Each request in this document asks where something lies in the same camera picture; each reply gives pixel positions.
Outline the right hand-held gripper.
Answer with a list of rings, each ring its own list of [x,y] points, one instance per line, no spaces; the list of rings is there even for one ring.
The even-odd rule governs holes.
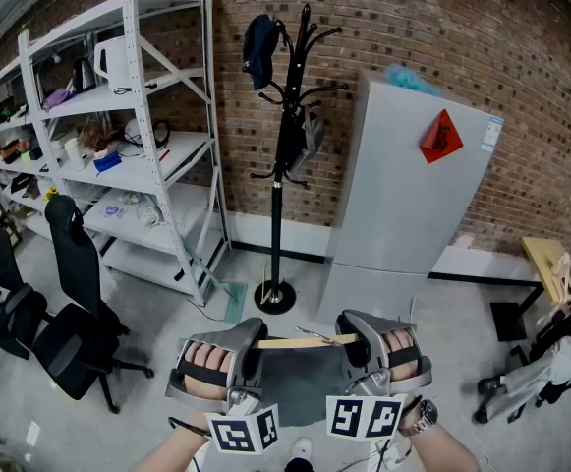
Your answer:
[[[417,373],[403,381],[391,379],[390,360],[383,335],[405,329],[414,346],[399,353],[398,364],[419,361]],[[344,346],[348,366],[345,374],[351,384],[345,396],[326,398],[327,433],[352,440],[391,439],[397,429],[408,393],[431,384],[431,361],[415,335],[414,324],[379,318],[356,310],[346,310],[336,320],[341,334],[356,333],[363,339]]]

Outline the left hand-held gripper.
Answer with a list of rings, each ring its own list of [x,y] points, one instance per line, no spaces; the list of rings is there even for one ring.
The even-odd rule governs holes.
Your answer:
[[[260,455],[277,441],[277,411],[261,408],[261,353],[255,343],[266,339],[267,326],[247,319],[228,330],[198,333],[186,340],[171,370],[166,395],[206,416],[210,436],[221,453]],[[227,372],[201,367],[186,359],[192,345],[213,346],[232,355]],[[222,400],[188,392],[187,379],[223,388]]]

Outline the dark grey garment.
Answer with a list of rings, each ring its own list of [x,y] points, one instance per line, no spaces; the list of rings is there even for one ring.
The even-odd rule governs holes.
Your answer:
[[[345,396],[351,384],[346,351],[333,346],[268,349],[262,361],[261,401],[278,409],[279,426],[301,428],[326,418],[326,398]]]

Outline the wooden clothes hanger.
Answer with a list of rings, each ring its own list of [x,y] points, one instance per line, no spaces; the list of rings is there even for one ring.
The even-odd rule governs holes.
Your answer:
[[[322,347],[343,347],[362,340],[356,333],[339,334],[336,336],[325,336],[317,332],[297,327],[297,331],[303,333],[302,338],[276,338],[256,341],[254,349],[276,350],[276,349],[309,349]]]

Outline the black coat rack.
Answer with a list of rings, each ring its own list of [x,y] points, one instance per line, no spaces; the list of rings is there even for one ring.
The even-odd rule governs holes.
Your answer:
[[[257,90],[258,96],[281,109],[279,134],[277,139],[274,164],[265,174],[253,173],[253,179],[270,179],[271,185],[271,242],[270,242],[270,276],[266,276],[255,291],[257,308],[269,315],[282,315],[289,312],[296,303],[296,291],[293,286],[280,276],[281,257],[281,228],[283,208],[283,183],[289,182],[307,189],[309,184],[297,180],[294,174],[286,171],[286,148],[294,133],[294,125],[298,114],[303,108],[314,111],[321,105],[319,100],[307,102],[313,94],[322,92],[347,91],[347,85],[336,85],[302,90],[306,62],[313,46],[322,39],[342,31],[336,27],[322,33],[317,33],[317,25],[311,22],[311,7],[305,5],[300,18],[298,36],[292,39],[283,23],[278,44],[282,44],[289,53],[289,65],[286,84],[279,89],[268,86]]]

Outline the person's left forearm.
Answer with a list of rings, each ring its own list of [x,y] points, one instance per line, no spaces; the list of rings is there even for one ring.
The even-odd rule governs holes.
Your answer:
[[[208,424],[203,413],[172,420],[173,432],[131,472],[185,472],[208,441]]]

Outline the green flat mop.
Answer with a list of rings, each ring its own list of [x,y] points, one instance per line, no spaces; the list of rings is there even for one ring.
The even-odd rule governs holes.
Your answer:
[[[237,281],[222,281],[215,276],[200,258],[195,259],[195,262],[215,290],[223,292],[227,297],[224,316],[222,319],[215,319],[215,321],[228,325],[238,324],[244,311],[248,284]],[[203,315],[212,321],[214,320],[214,318],[206,314]]]

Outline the wooden table with black legs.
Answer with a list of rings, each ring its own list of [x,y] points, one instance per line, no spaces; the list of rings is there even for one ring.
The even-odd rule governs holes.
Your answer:
[[[551,283],[547,281],[546,258],[548,256],[560,256],[566,252],[563,245],[555,240],[524,237],[522,246],[530,262],[534,265],[540,281],[521,303],[490,304],[490,311],[499,342],[514,342],[527,338],[523,316],[543,293],[547,294],[552,305],[561,306],[552,301],[552,298],[555,296],[555,290]]]

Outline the grey bag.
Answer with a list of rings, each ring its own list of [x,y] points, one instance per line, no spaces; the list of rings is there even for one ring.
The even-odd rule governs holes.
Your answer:
[[[286,148],[286,171],[296,174],[304,163],[313,159],[324,137],[324,120],[309,108],[303,108],[296,118],[294,133]]]

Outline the white metal shelving unit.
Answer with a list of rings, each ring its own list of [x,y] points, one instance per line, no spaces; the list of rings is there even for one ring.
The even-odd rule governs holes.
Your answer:
[[[68,192],[65,179],[60,171],[61,166],[68,162],[68,155],[63,149],[53,146],[52,137],[56,133],[58,121],[43,119],[42,113],[41,109],[34,110],[32,104],[25,101],[19,106],[17,114],[0,122],[0,148],[13,140],[29,143],[10,163],[4,161],[0,150],[0,201],[6,210],[27,207],[30,214],[21,219],[19,223],[35,234],[50,239],[49,224],[44,218],[46,207],[44,192],[50,186],[56,187],[61,194]],[[38,159],[33,160],[22,156],[23,153],[34,148],[41,149],[42,155]],[[23,189],[14,193],[10,191],[12,179],[20,173],[36,178],[39,187],[37,198],[26,198]]]
[[[92,154],[80,147],[86,167],[75,171],[68,159],[60,168],[68,192],[76,182],[104,190],[85,216],[87,228],[113,240],[103,263],[185,294],[200,307],[205,306],[212,285],[195,259],[200,258],[214,273],[230,246],[215,103],[212,8],[213,0],[107,0],[39,39],[31,39],[27,30],[18,37],[26,101],[34,110],[43,111],[43,119],[60,122],[70,116],[125,110],[136,121],[141,145],[135,151],[121,151],[117,166],[98,173]],[[143,37],[140,21],[185,9],[199,12],[201,51],[195,66],[180,68]],[[45,112],[34,77],[34,60],[53,45],[112,28],[126,38],[135,90],[113,94],[101,77],[96,88]],[[167,146],[157,149],[152,133],[153,103],[158,95],[169,94],[179,85],[200,99],[205,127],[197,132],[171,131]],[[159,162],[167,149],[169,155]],[[102,213],[105,206],[121,207],[125,213],[121,218],[107,218]]]

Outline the white cup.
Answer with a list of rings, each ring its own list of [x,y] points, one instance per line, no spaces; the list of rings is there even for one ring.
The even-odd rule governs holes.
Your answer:
[[[73,170],[81,171],[86,167],[86,156],[82,154],[80,150],[78,138],[71,138],[66,141],[64,149],[68,155],[69,163]]]

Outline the dried brown flowers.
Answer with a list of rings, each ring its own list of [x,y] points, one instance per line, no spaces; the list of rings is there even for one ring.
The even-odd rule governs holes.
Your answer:
[[[106,150],[112,140],[112,131],[99,122],[87,122],[79,135],[79,143],[84,152],[96,154]]]

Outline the purple cloth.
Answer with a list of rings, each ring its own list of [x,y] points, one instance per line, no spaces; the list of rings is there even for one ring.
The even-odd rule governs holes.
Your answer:
[[[42,108],[45,112],[49,112],[51,109],[63,104],[74,96],[74,94],[66,88],[58,88],[52,91],[48,96],[45,97]]]

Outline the black steel kettle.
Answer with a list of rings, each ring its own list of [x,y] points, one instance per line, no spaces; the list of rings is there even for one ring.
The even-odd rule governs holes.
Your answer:
[[[94,71],[85,57],[77,59],[73,67],[74,94],[80,94],[96,88]]]

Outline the white electric kettle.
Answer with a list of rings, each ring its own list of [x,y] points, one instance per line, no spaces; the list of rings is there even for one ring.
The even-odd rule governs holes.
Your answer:
[[[123,95],[134,91],[136,79],[130,72],[126,38],[117,36],[94,47],[93,69],[108,84],[113,94]]]

